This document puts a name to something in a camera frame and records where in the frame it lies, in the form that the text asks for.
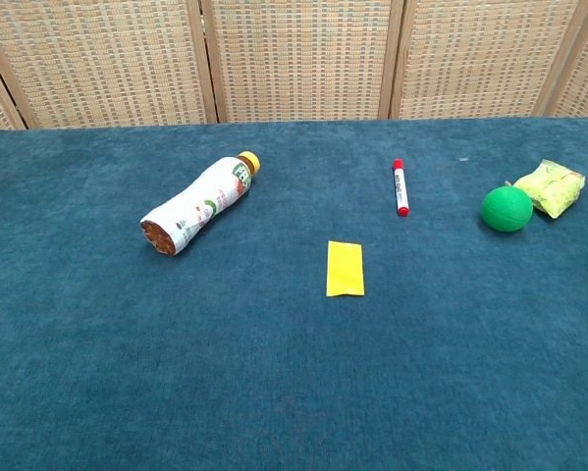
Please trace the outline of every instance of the white marker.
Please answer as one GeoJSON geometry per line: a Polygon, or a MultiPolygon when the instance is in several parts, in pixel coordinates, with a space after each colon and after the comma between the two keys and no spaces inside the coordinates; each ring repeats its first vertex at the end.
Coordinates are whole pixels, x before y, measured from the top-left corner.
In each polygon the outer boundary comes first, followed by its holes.
{"type": "Polygon", "coordinates": [[[405,217],[409,214],[409,201],[407,200],[407,185],[404,182],[402,159],[394,161],[394,185],[396,187],[396,207],[399,211],[399,216],[405,217]]]}

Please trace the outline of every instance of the yellow bottle cap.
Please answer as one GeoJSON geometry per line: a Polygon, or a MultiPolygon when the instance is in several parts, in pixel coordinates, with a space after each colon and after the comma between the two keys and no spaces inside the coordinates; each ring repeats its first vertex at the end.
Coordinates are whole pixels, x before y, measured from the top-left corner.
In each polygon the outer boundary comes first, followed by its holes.
{"type": "Polygon", "coordinates": [[[245,150],[244,152],[239,154],[239,156],[245,157],[247,160],[249,160],[252,164],[252,167],[254,167],[254,175],[258,174],[258,169],[261,168],[261,162],[258,160],[256,154],[250,152],[249,150],[245,150]]]}

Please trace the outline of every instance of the yellow packet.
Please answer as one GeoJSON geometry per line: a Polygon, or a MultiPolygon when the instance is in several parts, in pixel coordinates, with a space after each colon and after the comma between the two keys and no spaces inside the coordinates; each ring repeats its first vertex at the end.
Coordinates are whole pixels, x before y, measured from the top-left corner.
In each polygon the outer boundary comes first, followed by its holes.
{"type": "Polygon", "coordinates": [[[555,219],[579,198],[585,184],[583,175],[551,160],[543,160],[536,170],[513,186],[527,193],[537,209],[555,219]]]}
{"type": "Polygon", "coordinates": [[[358,243],[329,240],[326,295],[363,296],[363,254],[358,243]]]}

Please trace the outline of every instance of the teal table surface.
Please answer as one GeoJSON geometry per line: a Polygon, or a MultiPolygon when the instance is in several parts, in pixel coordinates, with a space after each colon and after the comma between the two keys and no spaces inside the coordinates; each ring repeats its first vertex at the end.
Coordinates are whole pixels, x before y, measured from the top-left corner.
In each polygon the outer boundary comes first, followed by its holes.
{"type": "Polygon", "coordinates": [[[588,470],[588,119],[0,131],[18,469],[588,470]],[[245,149],[249,193],[157,253],[140,218],[245,149]],[[579,200],[486,227],[542,159],[579,200]],[[364,296],[326,296],[329,240],[364,296]]]}

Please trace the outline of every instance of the yellow sticky note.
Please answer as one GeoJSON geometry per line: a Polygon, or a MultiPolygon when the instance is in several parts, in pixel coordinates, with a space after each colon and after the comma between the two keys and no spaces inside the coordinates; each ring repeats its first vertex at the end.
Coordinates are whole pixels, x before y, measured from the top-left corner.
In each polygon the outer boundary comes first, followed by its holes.
{"type": "Polygon", "coordinates": [[[363,296],[363,254],[359,243],[329,240],[326,295],[363,296]]]}

